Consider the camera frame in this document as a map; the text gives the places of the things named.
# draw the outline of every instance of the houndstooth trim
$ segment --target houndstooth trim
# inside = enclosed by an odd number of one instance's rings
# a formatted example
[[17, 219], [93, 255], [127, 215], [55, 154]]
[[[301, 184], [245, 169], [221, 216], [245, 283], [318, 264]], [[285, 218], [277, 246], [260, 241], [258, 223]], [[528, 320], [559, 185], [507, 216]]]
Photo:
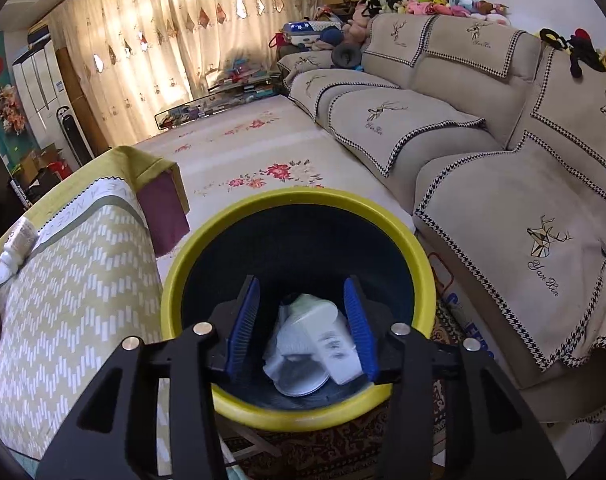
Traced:
[[446, 59], [448, 61], [456, 61], [464, 65], [471, 66], [472, 68], [476, 68], [481, 70], [482, 72], [486, 72], [490, 75], [496, 76], [501, 79], [505, 79], [510, 72], [510, 65], [512, 64], [512, 56], [514, 55], [514, 51], [516, 49], [516, 43], [519, 41], [519, 37], [525, 34], [524, 30], [517, 30], [512, 35], [512, 39], [510, 40], [510, 46], [507, 49], [506, 60], [504, 61], [504, 67], [501, 72], [494, 70], [488, 66], [485, 66], [481, 63], [477, 63], [476, 61], [470, 61], [469, 59], [465, 59], [464, 57], [451, 56], [450, 54], [442, 54], [440, 52], [436, 52], [435, 50], [427, 50], [426, 54], [432, 57], [439, 57], [441, 59]]
[[351, 141], [350, 139], [347, 139], [346, 137], [342, 136], [341, 134], [339, 134], [336, 129], [334, 129], [334, 127], [332, 126], [332, 110], [334, 108], [334, 104], [336, 103], [337, 99], [339, 97], [343, 97], [342, 95], [337, 96], [336, 98], [332, 99], [332, 102], [330, 103], [330, 107], [329, 107], [329, 111], [328, 111], [328, 118], [329, 118], [329, 126], [330, 129], [334, 132], [334, 136], [340, 140], [343, 144], [350, 146], [351, 148], [354, 148], [355, 150], [359, 150], [360, 152], [362, 152], [365, 156], [368, 157], [369, 161], [374, 164], [374, 166], [377, 168], [377, 170], [379, 170], [379, 172], [382, 174], [382, 176], [384, 176], [385, 178], [389, 177], [389, 173], [392, 169], [392, 166], [394, 166], [394, 163], [397, 160], [397, 156], [398, 154], [401, 152], [401, 150], [405, 147], [405, 145], [410, 142], [410, 140], [414, 139], [414, 137], [419, 136], [420, 134], [424, 134], [426, 132], [431, 132], [434, 130], [438, 130], [440, 128], [446, 128], [446, 127], [451, 127], [451, 126], [459, 126], [461, 128], [472, 128], [474, 126], [480, 126], [481, 124], [485, 123], [486, 120], [485, 119], [476, 119], [474, 121], [465, 121], [465, 122], [457, 122], [457, 121], [441, 121], [440, 123], [434, 123], [434, 124], [427, 124], [426, 126], [421, 126], [420, 128], [417, 128], [416, 130], [412, 130], [411, 132], [405, 134], [394, 146], [394, 149], [392, 149], [392, 152], [390, 153], [390, 156], [387, 160], [387, 164], [385, 165], [385, 167], [381, 166], [375, 159], [374, 157], [372, 157], [367, 150], [365, 150], [362, 146], [359, 146], [358, 144], [356, 144], [355, 142]]
[[436, 14], [434, 16], [430, 16], [428, 18], [428, 20], [423, 24], [423, 28], [421, 29], [421, 36], [419, 37], [419, 44], [416, 48], [416, 52], [414, 53], [414, 57], [411, 60], [407, 60], [402, 57], [389, 56], [388, 54], [381, 54], [380, 52], [369, 52], [368, 48], [369, 48], [369, 44], [371, 43], [371, 34], [372, 34], [371, 26], [372, 26], [372, 22], [374, 21], [374, 19], [369, 20], [369, 40], [368, 40], [368, 46], [366, 48], [363, 48], [363, 56], [365, 56], [366, 54], [370, 54], [371, 56], [382, 57], [383, 59], [388, 59], [390, 61], [397, 61], [399, 63], [408, 65], [410, 68], [414, 68], [416, 66], [416, 62], [421, 57], [421, 54], [423, 54], [423, 51], [427, 44], [427, 38], [429, 37], [429, 31], [432, 28], [432, 23], [438, 17], [439, 17], [438, 14]]
[[[595, 342], [592, 343], [592, 345], [590, 346], [590, 352], [588, 353], [587, 356], [585, 356], [581, 359], [577, 359], [575, 357], [564, 358], [562, 361], [564, 362], [564, 364], [566, 364], [569, 367], [577, 368], [577, 367], [581, 366], [582, 364], [584, 364], [586, 361], [588, 361], [590, 359], [592, 352], [599, 348], [606, 351], [606, 337], [605, 336], [598, 337], [595, 340]], [[606, 422], [606, 417], [602, 418], [602, 415], [605, 412], [606, 412], [606, 405], [603, 406], [600, 410], [598, 410], [595, 413], [592, 413], [584, 418], [575, 420], [574, 423], [578, 424], [580, 422], [590, 422], [591, 424], [597, 424], [599, 422]]]
[[525, 346], [528, 348], [530, 353], [533, 355], [539, 368], [542, 371], [545, 371], [552, 363], [554, 363], [554, 361], [558, 360], [559, 358], [567, 358], [571, 354], [571, 352], [574, 351], [574, 349], [578, 345], [580, 339], [582, 338], [583, 334], [585, 333], [587, 323], [590, 319], [590, 316], [592, 315], [592, 313], [594, 311], [594, 308], [599, 299], [601, 290], [603, 288], [603, 271], [605, 270], [605, 267], [606, 267], [606, 255], [604, 257], [604, 261], [603, 261], [601, 269], [599, 271], [599, 277], [597, 278], [596, 284], [594, 286], [594, 290], [592, 292], [592, 296], [590, 297], [590, 300], [589, 300], [588, 306], [586, 308], [586, 312], [584, 313], [584, 316], [582, 317], [579, 324], [571, 332], [570, 336], [568, 336], [566, 341], [564, 341], [559, 346], [559, 348], [557, 348], [557, 350], [552, 353], [552, 355], [550, 355], [549, 357], [545, 357], [545, 355], [543, 354], [541, 349], [539, 349], [539, 346], [536, 344], [536, 342], [532, 338], [532, 336], [529, 334], [527, 329], [521, 324], [519, 319], [514, 315], [514, 313], [510, 309], [507, 302], [501, 297], [501, 295], [498, 293], [498, 291], [494, 288], [494, 286], [492, 285], [490, 280], [488, 280], [483, 275], [483, 273], [477, 268], [477, 266], [475, 266], [475, 264], [472, 262], [472, 260], [461, 250], [461, 248], [458, 247], [458, 245], [456, 245], [456, 242], [452, 238], [450, 238], [449, 235], [445, 231], [443, 231], [443, 229], [434, 220], [432, 220], [425, 211], [427, 204], [429, 203], [430, 199], [432, 198], [432, 195], [434, 194], [434, 192], [437, 189], [437, 187], [439, 186], [439, 184], [453, 170], [462, 166], [463, 164], [477, 160], [479, 158], [483, 158], [485, 156], [510, 155], [510, 154], [518, 153], [522, 149], [526, 139], [531, 139], [534, 142], [536, 142], [539, 146], [541, 146], [543, 149], [545, 149], [550, 155], [552, 155], [555, 158], [555, 160], [559, 164], [561, 164], [561, 166], [568, 173], [570, 173], [571, 175], [573, 175], [574, 177], [579, 179], [581, 182], [586, 184], [586, 186], [588, 186], [590, 189], [592, 189], [595, 193], [600, 195], [606, 201], [606, 192], [601, 187], [597, 186], [592, 181], [590, 181], [585, 175], [583, 175], [582, 173], [580, 173], [579, 171], [575, 170], [574, 168], [569, 166], [567, 163], [565, 163], [565, 161], [563, 161], [560, 158], [560, 156], [558, 156], [558, 154], [554, 150], [552, 150], [552, 148], [549, 145], [547, 145], [547, 143], [543, 142], [541, 139], [539, 139], [539, 137], [536, 137], [534, 134], [525, 130], [523, 137], [520, 140], [519, 144], [515, 147], [515, 149], [513, 149], [511, 151], [477, 153], [475, 155], [470, 155], [470, 156], [461, 158], [461, 159], [457, 160], [456, 162], [450, 164], [447, 168], [445, 168], [436, 177], [436, 179], [432, 182], [432, 184], [430, 184], [423, 199], [419, 203], [417, 209], [414, 211], [414, 214], [418, 218], [423, 220], [430, 228], [432, 228], [433, 231], [435, 231], [437, 234], [439, 234], [439, 236], [449, 245], [449, 248], [464, 263], [464, 265], [468, 268], [468, 270], [472, 273], [472, 275], [474, 275], [474, 277], [484, 286], [485, 290], [488, 292], [488, 294], [490, 294], [490, 296], [496, 302], [501, 313], [508, 320], [508, 322], [513, 327], [513, 329], [515, 329], [516, 332], [519, 334], [519, 336], [522, 338], [523, 342], [525, 343]]
[[395, 85], [394, 83], [381, 84], [381, 83], [366, 83], [366, 82], [360, 82], [360, 81], [336, 81], [336, 82], [330, 83], [329, 85], [325, 85], [323, 88], [321, 88], [318, 91], [318, 93], [317, 93], [317, 100], [314, 102], [314, 113], [313, 114], [310, 113], [310, 111], [307, 109], [307, 107], [302, 102], [300, 102], [298, 99], [295, 99], [294, 97], [292, 97], [291, 94], [288, 96], [288, 99], [290, 99], [291, 101], [293, 101], [296, 104], [298, 104], [300, 108], [302, 108], [303, 110], [305, 110], [307, 112], [307, 114], [310, 117], [312, 117], [312, 120], [316, 121], [317, 120], [317, 112], [318, 112], [318, 104], [321, 101], [321, 97], [323, 96], [323, 94], [325, 93], [325, 91], [329, 90], [330, 88], [334, 88], [335, 86], [341, 86], [341, 85], [347, 85], [347, 86], [372, 86], [372, 87], [376, 87], [376, 88], [397, 88], [398, 89], [398, 86]]
[[606, 169], [606, 160], [601, 155], [599, 155], [595, 150], [590, 148], [590, 146], [588, 146], [577, 136], [575, 136], [574, 134], [572, 134], [571, 132], [566, 130], [563, 126], [560, 126], [560, 124], [557, 124], [554, 121], [550, 121], [548, 118], [539, 114], [539, 108], [541, 108], [541, 105], [543, 104], [543, 99], [544, 99], [545, 93], [548, 89], [548, 81], [550, 79], [550, 72], [552, 70], [552, 59], [554, 58], [555, 52], [556, 51], [554, 49], [551, 50], [550, 54], [548, 56], [548, 62], [546, 63], [545, 73], [543, 76], [543, 84], [541, 86], [541, 93], [539, 94], [539, 98], [537, 99], [537, 102], [534, 105], [534, 108], [532, 109], [530, 116], [533, 119], [541, 121], [543, 124], [545, 124], [545, 126], [552, 128], [553, 130], [555, 130], [555, 132], [560, 133], [566, 139], [574, 142], [578, 147], [580, 147], [582, 150], [584, 150], [584, 152], [586, 152], [588, 155], [590, 155], [593, 159], [595, 159], [599, 164], [601, 164]]

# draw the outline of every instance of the rug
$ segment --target rug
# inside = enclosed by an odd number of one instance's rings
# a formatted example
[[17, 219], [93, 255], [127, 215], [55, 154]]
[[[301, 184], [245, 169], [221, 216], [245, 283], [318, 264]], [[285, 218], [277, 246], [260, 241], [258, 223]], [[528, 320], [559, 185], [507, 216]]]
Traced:
[[[434, 341], [456, 344], [464, 334], [446, 306], [438, 300], [437, 318], [432, 331]], [[445, 449], [445, 395], [441, 381], [433, 385], [434, 454]], [[259, 432], [278, 447], [282, 456], [267, 453], [243, 460], [240, 465], [253, 480], [368, 480], [375, 467], [387, 421], [387, 403], [359, 418], [327, 430], [310, 433]], [[243, 449], [242, 437], [226, 439], [232, 450]], [[433, 478], [438, 478], [435, 467]]]

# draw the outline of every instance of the toy pile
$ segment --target toy pile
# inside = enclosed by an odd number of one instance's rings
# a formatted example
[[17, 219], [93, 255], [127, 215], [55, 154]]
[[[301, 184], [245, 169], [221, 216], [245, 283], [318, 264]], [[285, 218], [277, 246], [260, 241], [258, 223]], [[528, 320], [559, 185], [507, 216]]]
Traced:
[[381, 12], [446, 14], [510, 25], [508, 7], [485, 0], [370, 0], [367, 12], [371, 18]]
[[566, 40], [554, 30], [542, 28], [539, 32], [539, 38], [557, 50], [563, 50], [570, 54], [570, 73], [574, 79], [583, 77], [583, 69], [579, 65], [579, 60], [583, 61], [592, 70], [606, 72], [606, 49], [603, 52], [595, 49], [592, 46], [590, 35], [582, 28], [578, 28], [569, 40]]

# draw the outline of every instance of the floor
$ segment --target floor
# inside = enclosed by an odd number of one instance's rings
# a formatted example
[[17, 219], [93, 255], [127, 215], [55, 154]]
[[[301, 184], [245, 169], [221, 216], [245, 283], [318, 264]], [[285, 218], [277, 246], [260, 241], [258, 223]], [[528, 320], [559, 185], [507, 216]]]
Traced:
[[[242, 198], [291, 186], [334, 187], [358, 193], [392, 211], [414, 231], [411, 216], [387, 189], [283, 96], [185, 124], [136, 147], [179, 164], [190, 202], [190, 234]], [[163, 281], [189, 237], [158, 259]], [[544, 429], [570, 475], [593, 449], [605, 426], [555, 424]], [[445, 452], [434, 461], [445, 464]]]

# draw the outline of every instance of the sheer curtain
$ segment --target sheer curtain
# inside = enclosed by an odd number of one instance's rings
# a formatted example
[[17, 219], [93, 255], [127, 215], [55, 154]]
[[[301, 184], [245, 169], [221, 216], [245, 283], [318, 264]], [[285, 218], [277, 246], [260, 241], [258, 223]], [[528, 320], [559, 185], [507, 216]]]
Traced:
[[111, 146], [158, 134], [154, 115], [207, 93], [235, 59], [265, 68], [272, 36], [316, 0], [65, 0], [46, 18]]
[[221, 70], [245, 58], [265, 68], [268, 44], [283, 24], [309, 16], [317, 0], [170, 0], [179, 45], [193, 89], [204, 94]]
[[158, 134], [154, 115], [191, 99], [169, 0], [65, 0], [47, 21], [111, 146]]

